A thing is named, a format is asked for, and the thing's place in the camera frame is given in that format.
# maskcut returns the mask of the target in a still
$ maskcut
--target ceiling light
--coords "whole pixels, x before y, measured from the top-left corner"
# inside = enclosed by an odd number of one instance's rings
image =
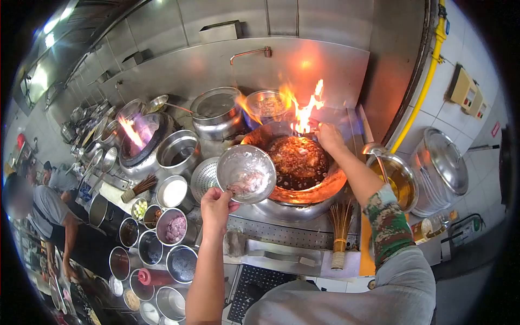
[[[45,45],[47,45],[47,47],[51,47],[53,44],[54,44],[54,33],[50,33],[45,38]]]
[[[53,28],[56,26],[57,23],[58,23],[58,19],[51,20],[50,22],[48,22],[48,23],[43,27],[43,32],[44,32],[45,34],[48,34],[51,30],[53,30]]]
[[[72,13],[72,8],[65,8],[63,13],[61,14],[60,20],[67,18],[68,16],[70,16],[71,13]]]

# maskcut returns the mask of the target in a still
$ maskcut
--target strainer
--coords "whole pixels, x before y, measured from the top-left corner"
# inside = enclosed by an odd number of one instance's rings
[[[107,154],[105,154],[105,158],[103,158],[103,163],[101,164],[101,175],[99,175],[98,180],[96,181],[94,186],[92,186],[92,188],[90,189],[88,194],[92,195],[92,193],[94,192],[94,189],[99,184],[99,182],[101,182],[101,180],[103,179],[105,174],[112,170],[112,168],[115,165],[115,160],[117,157],[118,157],[118,149],[116,147],[112,147],[112,148],[108,149]]]
[[[218,157],[206,159],[195,168],[191,175],[191,194],[199,203],[210,187],[218,186],[217,163]]]

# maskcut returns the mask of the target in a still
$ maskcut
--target apron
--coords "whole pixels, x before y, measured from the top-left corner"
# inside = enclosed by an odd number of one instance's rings
[[[33,203],[33,207],[40,216],[45,219],[52,227],[53,231],[49,241],[60,251],[65,251],[65,227],[56,225],[49,221],[42,213],[40,208]],[[94,274],[109,280],[112,272],[109,266],[109,257],[112,249],[120,246],[115,240],[105,236],[99,230],[86,225],[79,224],[76,233],[74,249],[70,253],[70,258],[81,266],[89,269]]]

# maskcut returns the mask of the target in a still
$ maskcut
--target person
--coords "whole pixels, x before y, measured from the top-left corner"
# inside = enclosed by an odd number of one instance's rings
[[[69,209],[83,222],[88,222],[88,212],[78,203],[76,198],[79,193],[79,182],[73,174],[58,169],[46,161],[43,164],[43,184],[61,192],[61,199]]]
[[[391,187],[353,155],[338,129],[320,123],[318,140],[345,172],[370,221],[375,289],[364,293],[321,292],[306,281],[282,284],[246,312],[250,324],[430,324],[435,279],[416,247]],[[228,214],[238,208],[230,192],[209,189],[201,200],[204,226],[199,259],[186,301],[187,324],[219,323],[224,305],[223,236]]]
[[[2,189],[2,205],[11,218],[27,217],[45,239],[51,276],[57,275],[54,260],[57,247],[63,252],[62,269],[67,279],[77,279],[70,259],[104,279],[110,278],[110,252],[119,244],[98,229],[84,224],[50,187],[31,187],[25,178],[12,173],[7,176]]]

